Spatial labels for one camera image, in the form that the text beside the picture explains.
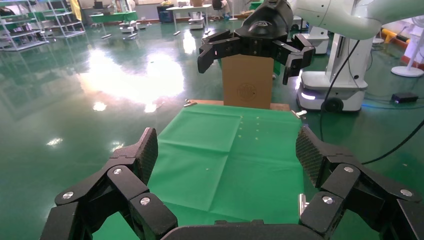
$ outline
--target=black cable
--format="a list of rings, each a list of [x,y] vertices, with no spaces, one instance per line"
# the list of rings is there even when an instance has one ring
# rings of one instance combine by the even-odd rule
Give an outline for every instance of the black cable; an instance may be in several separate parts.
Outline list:
[[[365,70],[365,72],[368,72],[368,70],[370,70],[370,68],[373,66],[373,51],[370,52],[371,54],[371,64],[369,65],[369,67]]]
[[[344,60],[343,64],[341,65],[341,67],[339,68],[339,70],[337,71],[333,81],[330,84],[330,87],[328,88],[327,94],[325,95],[324,101],[322,102],[322,106],[321,106],[321,116],[319,117],[319,133],[321,135],[321,141],[324,142],[324,136],[323,136],[323,115],[324,115],[324,108],[327,102],[327,99],[329,98],[331,89],[333,88],[334,83],[336,82],[337,77],[339,76],[340,72],[342,71],[342,69],[345,67],[346,63],[349,61],[349,58],[352,56],[352,54],[354,53],[355,49],[357,48],[358,44],[359,44],[360,40],[358,40],[355,43],[355,46],[353,46],[352,51],[350,51],[349,55],[346,57],[346,60]]]
[[[423,125],[424,125],[424,119],[421,121],[420,124],[418,124],[418,126],[401,143],[399,143],[399,145],[395,146],[392,150],[390,150],[390,151],[386,152],[385,154],[377,157],[376,159],[363,162],[362,165],[367,165],[367,164],[377,162],[378,160],[381,160],[381,159],[389,156],[390,154],[394,153],[396,150],[398,150],[400,147],[402,147],[404,144],[406,144],[408,142],[408,140],[411,139],[421,129],[421,127]]]

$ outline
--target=wall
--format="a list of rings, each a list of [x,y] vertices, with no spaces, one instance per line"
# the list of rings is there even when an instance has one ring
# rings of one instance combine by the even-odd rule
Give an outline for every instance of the wall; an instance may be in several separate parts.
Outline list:
[[[411,34],[421,36],[421,33],[423,32],[423,29],[421,27],[417,27],[414,25],[411,18],[387,23],[384,24],[382,27],[390,30],[391,32],[404,36],[408,39],[411,38]]]

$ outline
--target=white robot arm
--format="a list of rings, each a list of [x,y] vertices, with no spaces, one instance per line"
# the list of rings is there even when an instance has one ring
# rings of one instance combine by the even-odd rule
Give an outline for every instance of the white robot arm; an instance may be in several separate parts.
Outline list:
[[[424,0],[295,0],[293,14],[349,39],[373,38],[383,24],[424,15]]]

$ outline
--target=chair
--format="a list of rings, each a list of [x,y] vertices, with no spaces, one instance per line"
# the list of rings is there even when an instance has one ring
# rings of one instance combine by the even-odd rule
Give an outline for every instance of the chair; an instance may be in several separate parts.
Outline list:
[[[212,0],[212,8],[213,8],[213,10],[218,11],[218,16],[214,16],[213,20],[219,21],[221,18],[224,19],[224,17],[223,17],[223,3],[221,2],[221,0]]]

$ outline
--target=table leg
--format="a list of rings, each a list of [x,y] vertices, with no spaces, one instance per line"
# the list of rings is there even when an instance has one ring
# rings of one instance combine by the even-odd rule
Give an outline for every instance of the table leg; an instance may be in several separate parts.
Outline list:
[[[204,33],[208,34],[211,31],[209,30],[208,10],[204,11],[204,15],[206,16],[206,30],[204,31]]]
[[[102,36],[101,39],[105,40],[112,37],[112,34],[108,34],[108,32],[106,32],[105,24],[103,22],[101,23],[101,27],[103,28],[104,32],[104,36]]]
[[[175,11],[172,11],[172,15],[173,15],[173,24],[175,25],[175,33],[173,35],[177,36],[178,34],[180,34],[180,31],[178,31],[177,29],[177,19],[175,18]]]

